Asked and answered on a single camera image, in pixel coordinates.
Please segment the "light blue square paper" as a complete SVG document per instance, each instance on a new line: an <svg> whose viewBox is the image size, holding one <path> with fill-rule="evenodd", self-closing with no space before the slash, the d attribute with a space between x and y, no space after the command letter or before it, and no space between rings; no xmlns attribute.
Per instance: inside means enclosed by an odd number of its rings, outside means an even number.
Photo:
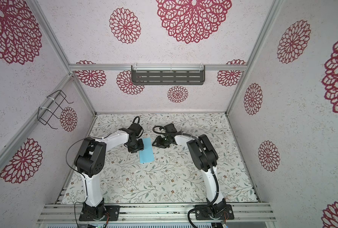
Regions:
<svg viewBox="0 0 338 228"><path fill-rule="evenodd" d="M150 138L143 138L144 149L139 151L140 163L150 163L155 160L152 140Z"/></svg>

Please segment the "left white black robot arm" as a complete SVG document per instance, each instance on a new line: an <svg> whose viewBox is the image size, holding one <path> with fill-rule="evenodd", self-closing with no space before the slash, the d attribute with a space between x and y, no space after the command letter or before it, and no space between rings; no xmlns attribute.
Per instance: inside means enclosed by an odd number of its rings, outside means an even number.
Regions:
<svg viewBox="0 0 338 228"><path fill-rule="evenodd" d="M144 149L142 127L121 128L103 138L87 137L75 157L74 165L82 175L85 199L80 220L102 220L107 216L100 187L100 172L104 168L106 152L124 145L130 153Z"/></svg>

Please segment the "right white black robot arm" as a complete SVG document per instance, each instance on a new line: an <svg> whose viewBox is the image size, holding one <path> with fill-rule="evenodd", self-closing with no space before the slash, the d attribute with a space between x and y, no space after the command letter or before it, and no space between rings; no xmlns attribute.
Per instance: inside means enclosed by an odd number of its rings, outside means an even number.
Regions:
<svg viewBox="0 0 338 228"><path fill-rule="evenodd" d="M201 171L207 191L207 205L203 210L217 218L226 208L226 200L221 193L217 179L218 154L206 135L198 137L186 133L160 133L152 143L153 147L169 148L171 144L183 145L190 152L196 168Z"/></svg>

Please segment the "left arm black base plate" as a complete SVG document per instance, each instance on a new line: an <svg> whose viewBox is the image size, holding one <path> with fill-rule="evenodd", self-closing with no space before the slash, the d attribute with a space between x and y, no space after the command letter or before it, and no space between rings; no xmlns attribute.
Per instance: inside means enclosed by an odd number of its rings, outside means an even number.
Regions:
<svg viewBox="0 0 338 228"><path fill-rule="evenodd" d="M117 221L120 206L97 206L83 205L79 221Z"/></svg>

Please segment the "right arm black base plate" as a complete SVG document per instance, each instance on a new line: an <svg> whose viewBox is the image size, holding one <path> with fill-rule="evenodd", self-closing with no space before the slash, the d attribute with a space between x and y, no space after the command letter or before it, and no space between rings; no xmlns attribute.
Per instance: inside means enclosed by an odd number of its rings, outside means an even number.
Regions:
<svg viewBox="0 0 338 228"><path fill-rule="evenodd" d="M195 205L196 220L233 220L235 218L230 204L211 206L200 209L201 205Z"/></svg>

